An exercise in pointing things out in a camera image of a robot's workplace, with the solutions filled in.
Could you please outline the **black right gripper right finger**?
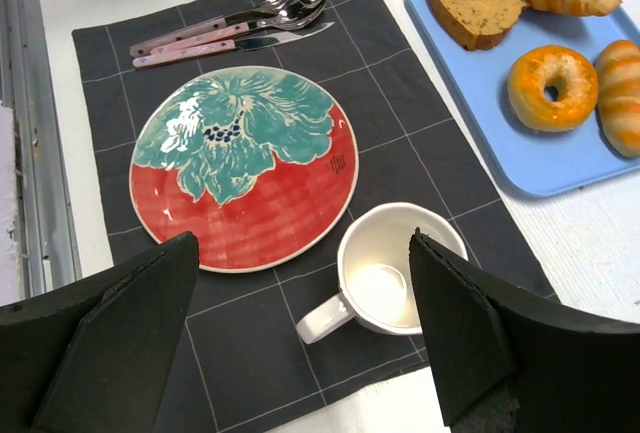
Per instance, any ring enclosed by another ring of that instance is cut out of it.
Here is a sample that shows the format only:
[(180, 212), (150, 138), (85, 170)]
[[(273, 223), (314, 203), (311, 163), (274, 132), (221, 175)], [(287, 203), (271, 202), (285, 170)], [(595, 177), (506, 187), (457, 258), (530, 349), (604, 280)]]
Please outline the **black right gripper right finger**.
[(545, 299), (415, 232), (412, 285), (454, 432), (635, 432), (639, 327)]

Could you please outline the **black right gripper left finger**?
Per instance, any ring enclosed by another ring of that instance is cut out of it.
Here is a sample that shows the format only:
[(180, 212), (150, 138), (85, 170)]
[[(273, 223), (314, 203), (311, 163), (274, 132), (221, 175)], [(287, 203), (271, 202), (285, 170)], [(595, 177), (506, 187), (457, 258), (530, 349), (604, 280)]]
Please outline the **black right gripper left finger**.
[(2, 306), (2, 431), (152, 431), (198, 271), (184, 232)]

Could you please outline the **orange glazed bagel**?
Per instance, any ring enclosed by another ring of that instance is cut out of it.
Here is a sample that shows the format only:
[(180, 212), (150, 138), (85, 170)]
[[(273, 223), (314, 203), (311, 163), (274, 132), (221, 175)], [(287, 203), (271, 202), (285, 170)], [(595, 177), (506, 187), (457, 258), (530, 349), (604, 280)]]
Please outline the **orange glazed bagel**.
[(512, 111), (526, 127), (559, 133), (581, 126), (595, 109), (599, 80), (592, 62), (562, 45), (534, 48), (509, 71)]

